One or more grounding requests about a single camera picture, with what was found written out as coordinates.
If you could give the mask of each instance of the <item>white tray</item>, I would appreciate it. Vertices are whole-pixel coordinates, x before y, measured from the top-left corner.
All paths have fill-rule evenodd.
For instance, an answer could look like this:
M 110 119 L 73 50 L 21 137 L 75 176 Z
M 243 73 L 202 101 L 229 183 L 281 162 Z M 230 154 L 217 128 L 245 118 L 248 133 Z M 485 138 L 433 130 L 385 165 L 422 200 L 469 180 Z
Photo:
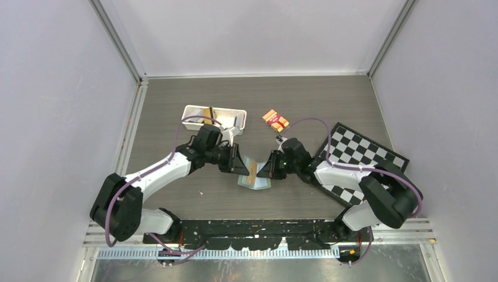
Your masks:
M 187 105 L 185 106 L 185 110 L 183 110 L 183 115 L 181 116 L 181 119 L 184 119 L 188 116 L 192 115 L 200 115 L 199 112 L 201 112 L 203 109 L 206 109 L 209 107 L 206 106 L 196 106 L 196 105 Z M 235 109 L 225 109 L 225 108 L 213 108 L 213 111 L 216 112 L 216 119 L 221 122 L 224 128 L 227 127 L 232 127 L 234 126 L 235 118 L 237 118 L 237 122 L 235 125 L 237 125 L 240 128 L 240 134 L 244 132 L 245 128 L 245 119 L 247 117 L 247 112 L 244 110 L 235 110 Z M 182 122 L 183 125 L 185 125 L 185 128 L 188 130 L 195 130 L 198 131 L 203 123 L 198 123 L 198 122 Z

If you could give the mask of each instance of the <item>gray wall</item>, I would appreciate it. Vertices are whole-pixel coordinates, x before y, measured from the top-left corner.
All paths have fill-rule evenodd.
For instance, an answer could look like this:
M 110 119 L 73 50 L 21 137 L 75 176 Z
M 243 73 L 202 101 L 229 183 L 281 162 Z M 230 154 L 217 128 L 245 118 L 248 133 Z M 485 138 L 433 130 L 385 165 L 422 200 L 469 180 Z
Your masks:
M 366 72 L 405 2 L 101 1 L 149 76 Z
M 135 82 L 88 1 L 3 1 L 0 85 L 0 280 L 74 281 Z
M 454 281 L 498 274 L 498 2 L 419 1 L 374 77 Z

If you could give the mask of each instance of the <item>gray wooden tabletop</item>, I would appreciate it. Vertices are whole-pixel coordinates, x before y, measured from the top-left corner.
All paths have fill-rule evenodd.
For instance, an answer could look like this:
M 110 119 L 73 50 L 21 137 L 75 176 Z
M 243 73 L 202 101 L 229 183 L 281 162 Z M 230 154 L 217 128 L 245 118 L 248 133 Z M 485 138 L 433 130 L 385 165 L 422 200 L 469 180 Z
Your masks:
M 175 128 L 186 105 L 247 111 L 244 134 L 236 136 L 240 153 L 265 162 L 277 148 L 276 132 L 262 115 L 275 109 L 290 122 L 317 116 L 330 127 L 342 122 L 390 147 L 381 112 L 366 76 L 260 78 L 180 78 L 151 80 L 145 97 L 128 173 L 164 158 L 173 149 Z M 179 143 L 196 132 L 183 126 Z M 305 121 L 286 133 L 314 155 L 327 131 Z M 164 207 L 182 219 L 313 219 L 336 217 L 344 207 L 316 188 L 299 181 L 273 180 L 267 190 L 237 185 L 238 176 L 207 164 L 152 195 L 144 207 Z

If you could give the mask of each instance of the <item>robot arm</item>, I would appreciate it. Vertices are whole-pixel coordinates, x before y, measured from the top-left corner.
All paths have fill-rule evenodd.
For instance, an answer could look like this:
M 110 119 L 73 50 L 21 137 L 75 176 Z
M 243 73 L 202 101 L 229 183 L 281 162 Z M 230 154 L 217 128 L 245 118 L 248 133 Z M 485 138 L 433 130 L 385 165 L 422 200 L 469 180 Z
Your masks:
M 240 157 L 238 144 L 233 143 L 237 131 L 236 127 L 221 131 L 217 126 L 203 125 L 190 144 L 176 147 L 168 164 L 164 165 L 170 155 L 125 177 L 116 173 L 109 175 L 93 204 L 90 218 L 104 227 L 111 199 L 124 185 L 137 179 L 123 191 L 112 208 L 110 234 L 117 241 L 125 241 L 135 233 L 165 234 L 172 239 L 177 237 L 181 229 L 180 220 L 166 209 L 143 209 L 143 202 L 172 181 L 193 173 L 206 163 L 218 165 L 221 172 L 249 175 Z
M 417 208 L 414 192 L 403 183 L 369 171 L 386 171 L 411 183 L 398 167 L 387 160 L 362 166 L 361 169 L 354 164 L 337 164 L 342 167 L 340 169 L 330 166 L 325 160 L 313 159 L 296 138 L 277 136 L 277 143 L 280 145 L 278 150 L 271 152 L 258 177 L 285 179 L 288 173 L 295 173 L 303 182 L 328 191 L 334 186 L 341 186 L 365 195 L 365 202 L 346 208 L 334 220 L 334 229 L 340 238 L 347 238 L 352 232 L 379 223 L 398 229 Z

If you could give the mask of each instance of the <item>checkerboard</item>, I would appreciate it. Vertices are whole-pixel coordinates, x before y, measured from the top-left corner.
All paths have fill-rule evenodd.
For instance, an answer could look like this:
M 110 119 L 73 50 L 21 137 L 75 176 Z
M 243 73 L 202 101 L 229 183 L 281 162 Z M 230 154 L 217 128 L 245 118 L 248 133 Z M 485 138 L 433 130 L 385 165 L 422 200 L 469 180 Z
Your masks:
M 397 165 L 402 172 L 406 170 L 409 160 L 400 154 L 380 145 L 379 143 L 359 134 L 351 128 L 337 123 L 331 131 L 332 141 L 330 158 L 332 162 L 349 163 L 353 165 L 375 165 L 386 159 Z M 315 158 L 325 160 L 328 137 L 318 149 Z M 332 190 L 321 187 L 326 193 L 346 206 L 360 204 L 364 199 L 361 192 L 334 186 Z

